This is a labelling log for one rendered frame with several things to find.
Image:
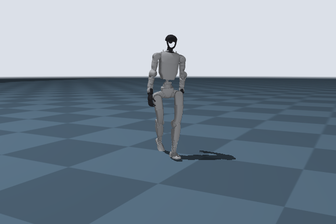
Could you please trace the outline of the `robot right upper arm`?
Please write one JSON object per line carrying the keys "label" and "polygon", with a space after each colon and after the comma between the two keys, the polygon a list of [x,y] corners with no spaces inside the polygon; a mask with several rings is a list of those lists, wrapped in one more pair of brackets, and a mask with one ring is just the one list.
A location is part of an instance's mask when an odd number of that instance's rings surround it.
{"label": "robot right upper arm", "polygon": [[158,60],[161,58],[161,52],[154,53],[152,56],[152,64],[151,64],[151,70],[149,72],[149,76],[156,77],[157,75],[157,67],[158,67]]}

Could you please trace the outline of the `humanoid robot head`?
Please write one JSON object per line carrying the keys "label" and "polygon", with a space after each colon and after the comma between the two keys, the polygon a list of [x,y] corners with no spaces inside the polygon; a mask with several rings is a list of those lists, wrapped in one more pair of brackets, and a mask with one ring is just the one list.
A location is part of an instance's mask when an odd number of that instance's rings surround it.
{"label": "humanoid robot head", "polygon": [[[174,35],[168,35],[167,37],[166,37],[166,39],[165,39],[165,41],[167,42],[167,52],[169,52],[169,53],[174,53],[174,52],[172,52],[173,51],[173,49],[175,48],[175,46],[176,46],[176,42],[177,42],[177,38],[174,36]],[[171,44],[172,42],[175,42],[175,45],[174,45],[174,47],[170,47],[169,46],[169,43]]]}

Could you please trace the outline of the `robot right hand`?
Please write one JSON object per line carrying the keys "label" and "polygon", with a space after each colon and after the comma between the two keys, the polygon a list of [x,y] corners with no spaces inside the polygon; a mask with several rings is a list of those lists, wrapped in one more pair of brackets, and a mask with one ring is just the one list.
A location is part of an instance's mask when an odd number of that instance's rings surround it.
{"label": "robot right hand", "polygon": [[156,101],[153,99],[153,95],[152,94],[153,94],[153,89],[151,88],[150,92],[148,93],[148,104],[149,104],[149,106],[154,107],[155,105],[154,105],[153,101],[154,102],[156,102]]}

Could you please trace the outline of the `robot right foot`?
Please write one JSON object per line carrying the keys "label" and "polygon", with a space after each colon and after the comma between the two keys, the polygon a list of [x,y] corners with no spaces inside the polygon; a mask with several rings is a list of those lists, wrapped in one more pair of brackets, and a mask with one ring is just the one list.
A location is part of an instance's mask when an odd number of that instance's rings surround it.
{"label": "robot right foot", "polygon": [[158,144],[157,139],[158,138],[156,138],[155,141],[156,141],[156,144],[157,144],[157,147],[158,147],[158,151],[165,151],[163,144],[160,141],[159,141],[159,144]]}

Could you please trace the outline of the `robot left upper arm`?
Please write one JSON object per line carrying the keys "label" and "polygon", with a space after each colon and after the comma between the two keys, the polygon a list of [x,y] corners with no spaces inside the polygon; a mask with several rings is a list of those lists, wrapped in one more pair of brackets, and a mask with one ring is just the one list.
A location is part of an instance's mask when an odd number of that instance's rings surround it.
{"label": "robot left upper arm", "polygon": [[180,70],[180,78],[185,78],[187,77],[187,73],[184,71],[185,70],[185,62],[186,58],[182,55],[180,55],[180,63],[179,63],[179,70]]}

